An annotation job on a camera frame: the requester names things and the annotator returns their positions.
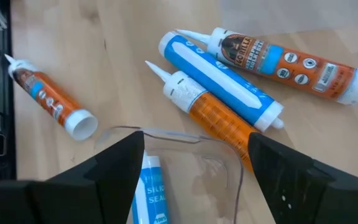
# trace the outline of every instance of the tube nozzle tip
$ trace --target tube nozzle tip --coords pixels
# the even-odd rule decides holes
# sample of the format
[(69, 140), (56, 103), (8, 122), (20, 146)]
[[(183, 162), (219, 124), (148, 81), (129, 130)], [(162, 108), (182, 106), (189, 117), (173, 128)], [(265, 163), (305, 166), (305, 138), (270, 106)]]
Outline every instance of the tube nozzle tip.
[(154, 73), (156, 73), (164, 82), (166, 82), (171, 74), (169, 74), (168, 72), (162, 70), (160, 67), (154, 65), (153, 63), (149, 62), (149, 61), (144, 61), (149, 67), (151, 70), (153, 70)]
[(6, 60), (9, 61), (9, 63), (14, 63), (16, 60), (14, 58), (12, 58), (11, 56), (7, 55), (7, 54), (4, 54), (5, 55), (5, 58)]
[(181, 30), (181, 29), (175, 29), (179, 34), (181, 35), (185, 35), (188, 36), (192, 39), (198, 40), (200, 42), (202, 42), (205, 45), (209, 44), (209, 40), (211, 38), (210, 35), (207, 34), (201, 34), (201, 33), (197, 33), (197, 32), (193, 32), (190, 30)]

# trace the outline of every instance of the caulk tube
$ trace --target caulk tube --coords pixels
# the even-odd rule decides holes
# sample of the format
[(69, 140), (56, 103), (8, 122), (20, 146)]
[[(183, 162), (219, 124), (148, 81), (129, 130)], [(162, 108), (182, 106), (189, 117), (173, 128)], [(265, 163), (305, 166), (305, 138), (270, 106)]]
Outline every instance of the caulk tube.
[(15, 60), (5, 55), (11, 63), (8, 72), (43, 109), (62, 125), (75, 140), (90, 137), (98, 127), (98, 119), (69, 97), (46, 74), (28, 60)]
[(251, 133), (258, 131), (185, 73), (179, 71), (171, 75), (150, 62), (146, 63), (165, 82), (164, 95), (209, 135), (232, 146), (243, 165), (253, 172), (248, 140)]
[(142, 170), (132, 201), (135, 224), (169, 224), (165, 186), (158, 156), (144, 151)]
[(261, 131), (283, 128), (283, 106), (183, 36), (168, 32), (159, 45), (161, 55), (227, 104)]
[(177, 31), (206, 44), (224, 63), (344, 105), (358, 103), (358, 68), (222, 28), (211, 35)]

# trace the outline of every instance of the tube label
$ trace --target tube label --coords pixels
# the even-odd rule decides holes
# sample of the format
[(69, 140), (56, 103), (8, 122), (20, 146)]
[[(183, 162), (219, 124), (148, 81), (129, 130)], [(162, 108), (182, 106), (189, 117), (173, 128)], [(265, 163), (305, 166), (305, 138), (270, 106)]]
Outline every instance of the tube label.
[(13, 78), (43, 109), (62, 126), (72, 112), (81, 109), (80, 105), (42, 72), (18, 68)]
[(207, 92), (204, 87), (184, 73), (172, 81), (165, 84), (164, 94), (186, 113), (189, 113), (194, 101), (203, 93)]
[(354, 78), (355, 68), (225, 32), (220, 41), (224, 61), (312, 94), (337, 100)]
[(164, 56), (252, 125), (274, 102), (260, 89), (181, 35), (176, 35), (168, 42)]
[(202, 94), (189, 112), (205, 131), (214, 138), (222, 139), (239, 153), (244, 166), (253, 171), (248, 153), (249, 135), (258, 132), (210, 93)]
[(142, 169), (132, 202), (135, 224), (169, 224), (161, 167)]

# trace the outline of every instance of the transparent plastic box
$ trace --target transparent plastic box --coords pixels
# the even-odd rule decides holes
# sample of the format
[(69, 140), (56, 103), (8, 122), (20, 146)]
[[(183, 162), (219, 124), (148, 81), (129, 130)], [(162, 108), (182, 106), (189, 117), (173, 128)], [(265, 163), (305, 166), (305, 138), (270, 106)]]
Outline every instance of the transparent plastic box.
[(160, 158), (170, 223), (236, 223), (243, 166), (233, 148), (205, 136), (118, 126), (102, 133), (95, 154), (135, 131), (144, 132), (148, 155)]

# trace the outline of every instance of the white nozzle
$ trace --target white nozzle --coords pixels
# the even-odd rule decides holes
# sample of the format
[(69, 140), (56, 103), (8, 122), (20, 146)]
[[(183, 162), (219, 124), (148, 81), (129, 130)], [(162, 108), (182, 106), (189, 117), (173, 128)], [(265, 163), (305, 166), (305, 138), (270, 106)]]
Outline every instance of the white nozzle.
[(154, 65), (153, 63), (149, 61), (144, 61), (146, 64), (153, 70), (154, 73), (156, 73), (164, 82), (167, 82), (167, 80), (171, 77), (171, 74), (168, 72), (162, 70), (160, 67)]
[(6, 59), (9, 61), (9, 63), (14, 63), (16, 60), (12, 58), (11, 56), (5, 54)]
[(272, 126), (277, 129), (282, 129), (284, 128), (284, 122), (280, 118), (276, 118), (273, 121)]
[(209, 40), (211, 38), (210, 35), (200, 34), (200, 33), (197, 33), (197, 32), (190, 31), (190, 30), (179, 30), (179, 29), (177, 29), (176, 31), (179, 34), (183, 34), (183, 35), (186, 35), (186, 36), (188, 36), (188, 37), (190, 37), (192, 39), (198, 40), (198, 41), (202, 42), (205, 45), (209, 44)]

